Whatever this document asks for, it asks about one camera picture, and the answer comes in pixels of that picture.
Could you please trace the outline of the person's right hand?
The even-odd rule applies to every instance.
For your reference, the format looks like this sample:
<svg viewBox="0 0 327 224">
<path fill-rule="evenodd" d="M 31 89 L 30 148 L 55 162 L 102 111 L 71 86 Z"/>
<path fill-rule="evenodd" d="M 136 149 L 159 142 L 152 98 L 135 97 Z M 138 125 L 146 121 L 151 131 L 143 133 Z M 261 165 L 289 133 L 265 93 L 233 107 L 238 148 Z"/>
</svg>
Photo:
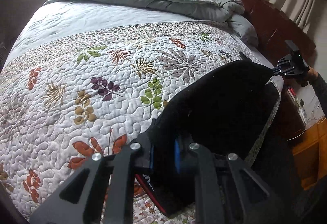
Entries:
<svg viewBox="0 0 327 224">
<path fill-rule="evenodd" d="M 312 81 L 315 81 L 318 76 L 319 76 L 319 73 L 314 68 L 309 67 L 309 71 L 307 71 L 307 73 L 305 75 L 305 80 L 307 82 L 312 82 Z"/>
</svg>

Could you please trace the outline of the right forearm grey sleeve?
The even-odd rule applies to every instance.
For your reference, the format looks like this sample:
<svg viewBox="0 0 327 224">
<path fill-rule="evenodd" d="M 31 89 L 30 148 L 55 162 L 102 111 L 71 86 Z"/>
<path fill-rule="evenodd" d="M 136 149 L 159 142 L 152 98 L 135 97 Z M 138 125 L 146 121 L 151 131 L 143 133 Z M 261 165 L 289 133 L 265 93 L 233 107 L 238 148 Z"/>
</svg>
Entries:
<svg viewBox="0 0 327 224">
<path fill-rule="evenodd" d="M 313 87 L 313 90 L 320 102 L 321 108 L 326 117 L 326 115 L 327 115 L 327 84 L 324 81 L 324 79 L 321 77 L 320 74 L 318 74 L 318 76 L 314 80 L 310 81 L 309 83 Z"/>
</svg>

